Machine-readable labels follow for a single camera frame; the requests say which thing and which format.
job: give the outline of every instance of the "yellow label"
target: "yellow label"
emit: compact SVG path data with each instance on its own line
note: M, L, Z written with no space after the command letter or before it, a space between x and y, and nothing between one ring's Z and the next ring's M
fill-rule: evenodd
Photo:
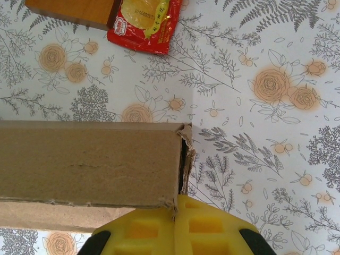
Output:
M169 8L169 1L170 0L163 0L160 2L156 9L156 17L154 24L151 26L151 28L144 31L144 35L146 39L150 39L152 35L158 32L160 28L160 24L164 21L164 17L166 13L168 12Z

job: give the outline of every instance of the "black plastic part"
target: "black plastic part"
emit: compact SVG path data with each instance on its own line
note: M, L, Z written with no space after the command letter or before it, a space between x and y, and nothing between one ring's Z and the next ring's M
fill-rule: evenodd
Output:
M91 236L86 240L78 255L100 255L110 236L111 232L107 230Z
M263 236L250 229L241 229L240 234L254 255L276 255Z

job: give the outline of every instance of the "food packet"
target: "food packet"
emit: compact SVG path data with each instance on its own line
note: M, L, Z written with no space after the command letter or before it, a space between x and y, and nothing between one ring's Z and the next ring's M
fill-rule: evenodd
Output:
M182 0L122 0L107 39L153 54L167 54Z

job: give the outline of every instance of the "floral tablecloth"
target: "floral tablecloth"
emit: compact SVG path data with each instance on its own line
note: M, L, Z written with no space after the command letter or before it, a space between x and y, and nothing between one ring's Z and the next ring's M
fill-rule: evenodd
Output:
M337 0L183 0L167 56L0 3L3 120L192 122L190 196L277 254L340 254ZM73 255L89 234L0 229L0 254Z

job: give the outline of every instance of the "yellow plastic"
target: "yellow plastic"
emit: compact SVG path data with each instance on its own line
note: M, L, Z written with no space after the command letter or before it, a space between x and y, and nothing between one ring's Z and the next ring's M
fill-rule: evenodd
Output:
M239 233L256 227L231 214L185 195L178 213L166 209L136 209L93 234L109 230L101 255L253 255Z

